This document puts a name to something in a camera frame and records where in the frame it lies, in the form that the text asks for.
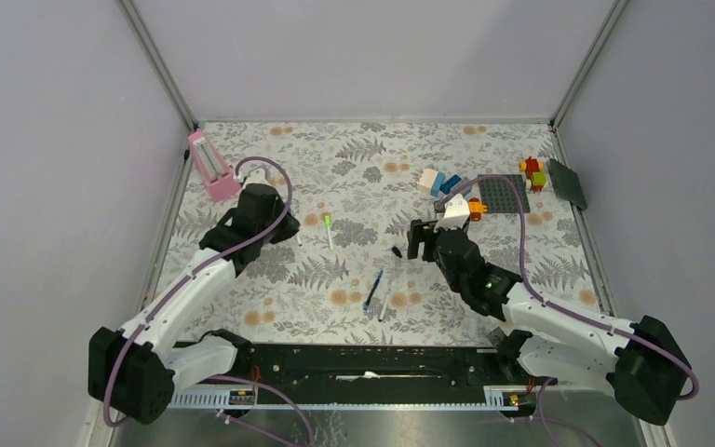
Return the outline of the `white pen green tip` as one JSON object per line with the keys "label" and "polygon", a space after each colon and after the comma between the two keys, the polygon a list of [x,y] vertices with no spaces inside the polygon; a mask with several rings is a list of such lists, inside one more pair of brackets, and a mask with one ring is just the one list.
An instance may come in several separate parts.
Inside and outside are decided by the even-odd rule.
{"label": "white pen green tip", "polygon": [[331,220],[331,216],[330,216],[329,214],[325,214],[324,217],[323,217],[323,221],[324,221],[325,228],[326,228],[328,248],[329,248],[330,252],[335,253],[337,250],[336,250],[336,248],[335,248],[334,241],[333,241],[333,238],[332,238],[332,220]]}

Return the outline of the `blue gel pen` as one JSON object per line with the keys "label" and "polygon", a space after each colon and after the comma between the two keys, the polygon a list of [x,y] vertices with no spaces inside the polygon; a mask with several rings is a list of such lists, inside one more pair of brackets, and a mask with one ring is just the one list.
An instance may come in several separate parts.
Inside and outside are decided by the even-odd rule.
{"label": "blue gel pen", "polygon": [[378,287],[379,287],[379,285],[380,285],[380,282],[381,282],[381,280],[382,280],[382,278],[383,278],[383,275],[384,275],[384,270],[381,269],[381,270],[378,272],[378,274],[377,274],[375,280],[373,281],[373,283],[372,283],[372,285],[371,285],[371,289],[370,289],[370,291],[369,291],[369,294],[368,294],[368,296],[367,296],[365,302],[363,303],[362,309],[363,309],[364,311],[367,311],[367,310],[370,308],[372,298],[374,297],[374,295],[375,295],[375,293],[376,293],[376,291],[377,291],[377,289],[378,289]]}

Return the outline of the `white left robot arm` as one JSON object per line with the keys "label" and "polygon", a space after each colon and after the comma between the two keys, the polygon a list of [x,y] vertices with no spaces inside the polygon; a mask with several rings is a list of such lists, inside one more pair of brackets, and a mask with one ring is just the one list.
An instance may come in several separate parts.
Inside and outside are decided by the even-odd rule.
{"label": "white left robot arm", "polygon": [[88,394],[105,409],[148,425],[175,393],[211,376],[231,383],[246,379],[252,362],[248,340],[227,330],[189,345],[179,339],[195,314],[231,286],[265,245],[293,238],[299,229],[275,187],[245,184],[236,206],[203,236],[161,298],[119,329],[102,327],[92,335]]}

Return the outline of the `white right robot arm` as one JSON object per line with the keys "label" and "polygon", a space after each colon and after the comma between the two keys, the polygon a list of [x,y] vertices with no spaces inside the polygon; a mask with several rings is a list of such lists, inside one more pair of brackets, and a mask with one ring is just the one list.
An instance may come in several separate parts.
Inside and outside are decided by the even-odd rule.
{"label": "white right robot arm", "polygon": [[475,312],[515,329],[496,343],[496,369],[511,384],[529,375],[586,386],[631,415],[663,426],[680,400],[699,389],[668,327],[650,316],[613,318],[537,291],[525,276],[487,262],[463,228],[414,220],[407,256],[438,266]]}

